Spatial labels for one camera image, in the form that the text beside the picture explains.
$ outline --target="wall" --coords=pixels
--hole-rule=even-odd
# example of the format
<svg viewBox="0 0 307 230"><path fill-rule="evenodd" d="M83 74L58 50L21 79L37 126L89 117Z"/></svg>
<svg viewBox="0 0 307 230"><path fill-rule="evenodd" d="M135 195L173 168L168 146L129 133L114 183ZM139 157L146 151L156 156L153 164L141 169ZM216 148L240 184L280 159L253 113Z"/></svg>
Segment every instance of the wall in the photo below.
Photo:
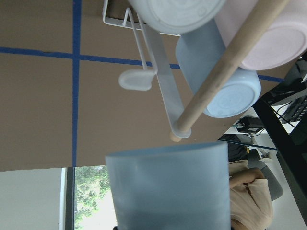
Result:
<svg viewBox="0 0 307 230"><path fill-rule="evenodd" d="M57 230L61 168L0 172L0 229Z"/></svg>
<svg viewBox="0 0 307 230"><path fill-rule="evenodd" d="M268 134L261 134L256 140L259 145L275 148ZM276 151L270 151L270 157L273 159L273 162L267 163L267 165L281 184L283 195L273 201L274 219L268 230L307 230L283 170L276 157Z"/></svg>

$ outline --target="person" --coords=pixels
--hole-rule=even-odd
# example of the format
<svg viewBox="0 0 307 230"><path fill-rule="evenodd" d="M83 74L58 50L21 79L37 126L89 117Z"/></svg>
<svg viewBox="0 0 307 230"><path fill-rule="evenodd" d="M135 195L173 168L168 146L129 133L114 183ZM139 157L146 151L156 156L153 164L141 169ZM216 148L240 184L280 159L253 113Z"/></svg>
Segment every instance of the person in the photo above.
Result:
<svg viewBox="0 0 307 230"><path fill-rule="evenodd" d="M230 214L234 230L264 230L273 219L268 181L247 160L229 163Z"/></svg>

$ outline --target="t-shirt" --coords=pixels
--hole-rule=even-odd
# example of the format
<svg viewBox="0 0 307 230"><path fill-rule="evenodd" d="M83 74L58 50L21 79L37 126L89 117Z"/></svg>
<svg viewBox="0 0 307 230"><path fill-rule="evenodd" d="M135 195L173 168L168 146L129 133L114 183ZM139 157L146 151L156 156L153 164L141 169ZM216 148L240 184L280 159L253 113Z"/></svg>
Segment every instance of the t-shirt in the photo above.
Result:
<svg viewBox="0 0 307 230"><path fill-rule="evenodd" d="M229 163L229 174L247 169L247 160ZM273 219L273 207L267 179L256 179L247 185L230 189L231 219L249 230L264 230Z"/></svg>

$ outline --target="wooden dowel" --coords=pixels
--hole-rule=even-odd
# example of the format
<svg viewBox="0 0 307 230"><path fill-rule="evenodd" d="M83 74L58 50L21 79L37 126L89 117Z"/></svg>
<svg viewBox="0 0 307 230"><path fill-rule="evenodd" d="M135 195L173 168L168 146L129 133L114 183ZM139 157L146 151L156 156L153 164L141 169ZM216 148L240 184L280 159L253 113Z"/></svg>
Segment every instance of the wooden dowel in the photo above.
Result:
<svg viewBox="0 0 307 230"><path fill-rule="evenodd" d="M187 132L290 0L258 0L208 77L177 120Z"/></svg>

